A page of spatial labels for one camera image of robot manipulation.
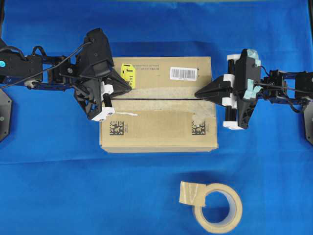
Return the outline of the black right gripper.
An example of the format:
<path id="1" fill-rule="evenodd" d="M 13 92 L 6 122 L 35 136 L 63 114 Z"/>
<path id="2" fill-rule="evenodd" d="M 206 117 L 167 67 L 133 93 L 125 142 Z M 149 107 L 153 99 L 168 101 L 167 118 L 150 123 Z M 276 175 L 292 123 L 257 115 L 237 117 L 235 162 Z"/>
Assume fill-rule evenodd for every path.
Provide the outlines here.
<path id="1" fill-rule="evenodd" d="M 195 97 L 225 107 L 223 127 L 244 130 L 248 128 L 261 90 L 255 85 L 261 81 L 261 60 L 257 51 L 243 49 L 241 54 L 228 55 L 227 62 L 227 74 L 195 92 Z"/>

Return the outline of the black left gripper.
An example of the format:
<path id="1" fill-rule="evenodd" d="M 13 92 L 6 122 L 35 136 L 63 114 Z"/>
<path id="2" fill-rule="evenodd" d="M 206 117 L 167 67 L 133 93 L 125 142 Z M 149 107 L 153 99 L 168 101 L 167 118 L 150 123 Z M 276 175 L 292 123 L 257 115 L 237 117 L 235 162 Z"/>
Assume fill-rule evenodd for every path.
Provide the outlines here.
<path id="1" fill-rule="evenodd" d="M 102 29 L 96 28 L 88 32 L 84 43 L 86 46 L 76 56 L 78 80 L 73 85 L 74 98 L 88 119 L 104 121 L 109 113 L 114 112 L 112 107 L 108 111 L 102 111 L 104 80 L 107 78 L 107 83 L 113 87 L 111 96 L 126 94 L 132 88 L 115 69 L 111 70 L 114 66 L 112 52 Z"/>

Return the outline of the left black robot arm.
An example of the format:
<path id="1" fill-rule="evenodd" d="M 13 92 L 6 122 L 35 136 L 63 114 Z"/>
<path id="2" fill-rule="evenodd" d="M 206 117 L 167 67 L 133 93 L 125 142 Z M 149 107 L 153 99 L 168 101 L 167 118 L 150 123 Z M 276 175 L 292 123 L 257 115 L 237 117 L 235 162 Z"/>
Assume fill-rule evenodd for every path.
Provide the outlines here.
<path id="1" fill-rule="evenodd" d="M 69 56 L 48 56 L 41 46 L 31 55 L 0 42 L 1 89 L 24 86 L 30 90 L 74 90 L 74 98 L 93 121 L 115 113 L 111 99 L 131 91 L 116 72 L 107 36 L 102 29 L 88 32 Z"/>

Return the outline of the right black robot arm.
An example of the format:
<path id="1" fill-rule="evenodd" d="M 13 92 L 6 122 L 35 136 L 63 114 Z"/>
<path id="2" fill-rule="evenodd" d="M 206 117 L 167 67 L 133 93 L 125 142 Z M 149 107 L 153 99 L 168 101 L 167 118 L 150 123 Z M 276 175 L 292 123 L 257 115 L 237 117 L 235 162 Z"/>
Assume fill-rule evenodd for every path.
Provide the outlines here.
<path id="1" fill-rule="evenodd" d="M 258 52 L 243 49 L 227 56 L 227 73 L 204 86 L 195 97 L 225 107 L 223 126 L 230 130 L 248 128 L 259 99 L 274 104 L 287 104 L 296 113 L 303 113 L 313 101 L 311 72 L 266 71 Z"/>

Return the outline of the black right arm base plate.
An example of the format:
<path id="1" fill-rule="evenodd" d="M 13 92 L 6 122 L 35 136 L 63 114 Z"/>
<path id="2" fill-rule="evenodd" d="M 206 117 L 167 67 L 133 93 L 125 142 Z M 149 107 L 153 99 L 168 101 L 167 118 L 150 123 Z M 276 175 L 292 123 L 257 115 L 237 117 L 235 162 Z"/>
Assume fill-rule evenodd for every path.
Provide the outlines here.
<path id="1" fill-rule="evenodd" d="M 303 112 L 306 140 L 313 144 L 313 103 L 309 102 Z"/>

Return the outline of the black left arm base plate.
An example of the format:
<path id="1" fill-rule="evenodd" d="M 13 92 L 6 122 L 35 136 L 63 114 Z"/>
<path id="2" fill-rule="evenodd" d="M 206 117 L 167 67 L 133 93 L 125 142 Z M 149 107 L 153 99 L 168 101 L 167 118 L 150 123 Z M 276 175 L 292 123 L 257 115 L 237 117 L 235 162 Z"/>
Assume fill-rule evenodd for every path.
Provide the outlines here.
<path id="1" fill-rule="evenodd" d="M 12 100 L 3 91 L 0 91 L 0 141 L 3 141 L 10 132 Z"/>

